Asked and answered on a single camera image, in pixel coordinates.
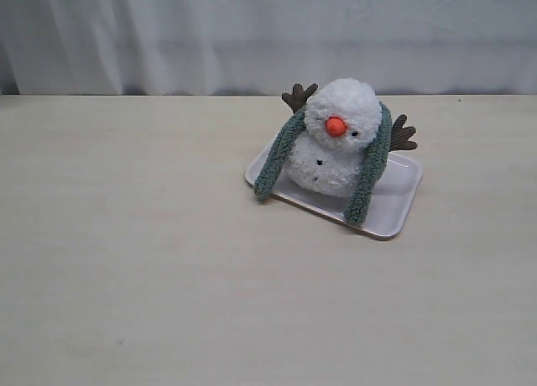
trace white tray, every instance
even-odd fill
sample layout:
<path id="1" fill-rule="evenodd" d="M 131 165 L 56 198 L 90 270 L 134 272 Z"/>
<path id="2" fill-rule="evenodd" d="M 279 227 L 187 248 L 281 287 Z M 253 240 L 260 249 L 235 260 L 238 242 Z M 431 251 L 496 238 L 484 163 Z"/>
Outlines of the white tray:
<path id="1" fill-rule="evenodd" d="M 246 181 L 251 186 L 261 172 L 271 146 L 272 142 L 246 169 Z M 390 153 L 386 170 L 373 189 L 368 217 L 361 227 L 354 227 L 343 218 L 348 199 L 338 199 L 304 190 L 287 176 L 285 170 L 282 170 L 272 193 L 275 198 L 360 233 L 388 240 L 401 232 L 422 175 L 423 170 L 418 162 Z"/>

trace white table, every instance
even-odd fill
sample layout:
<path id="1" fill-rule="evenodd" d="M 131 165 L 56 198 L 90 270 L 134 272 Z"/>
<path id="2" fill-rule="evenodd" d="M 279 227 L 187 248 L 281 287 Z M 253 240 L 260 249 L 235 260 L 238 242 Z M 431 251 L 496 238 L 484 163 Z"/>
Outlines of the white table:
<path id="1" fill-rule="evenodd" d="M 379 242 L 243 172 L 277 97 L 0 97 L 0 384 L 536 385 L 537 96 L 386 96 Z"/>

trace orange carrot nose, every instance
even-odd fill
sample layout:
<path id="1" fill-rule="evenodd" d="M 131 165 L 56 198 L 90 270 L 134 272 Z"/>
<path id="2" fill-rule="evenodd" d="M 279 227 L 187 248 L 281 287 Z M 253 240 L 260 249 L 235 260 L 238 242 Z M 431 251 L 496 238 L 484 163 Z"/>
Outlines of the orange carrot nose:
<path id="1" fill-rule="evenodd" d="M 340 137 L 347 131 L 347 125 L 339 116 L 330 116 L 325 122 L 325 127 L 332 137 Z"/>

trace stuffed toy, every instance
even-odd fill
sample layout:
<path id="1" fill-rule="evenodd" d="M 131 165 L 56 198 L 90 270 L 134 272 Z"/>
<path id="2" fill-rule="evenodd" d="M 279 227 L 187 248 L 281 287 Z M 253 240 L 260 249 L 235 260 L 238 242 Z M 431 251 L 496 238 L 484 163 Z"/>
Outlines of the stuffed toy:
<path id="1" fill-rule="evenodd" d="M 337 79 L 316 90 L 316 84 L 305 91 L 296 84 L 292 94 L 282 94 L 294 114 L 274 140 L 253 191 L 266 201 L 285 170 L 302 189 L 348 199 L 343 216 L 361 226 L 388 153 L 416 149 L 409 141 L 416 130 L 403 128 L 405 115 L 392 124 L 389 109 L 365 82 Z"/>

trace curtain fold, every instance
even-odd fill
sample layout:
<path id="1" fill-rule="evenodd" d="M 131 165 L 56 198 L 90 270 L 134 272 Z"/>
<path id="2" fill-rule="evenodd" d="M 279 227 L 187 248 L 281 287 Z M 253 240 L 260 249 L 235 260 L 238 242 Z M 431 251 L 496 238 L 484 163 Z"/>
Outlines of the curtain fold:
<path id="1" fill-rule="evenodd" d="M 278 95 L 537 93 L 537 0 L 0 0 L 0 87 Z"/>

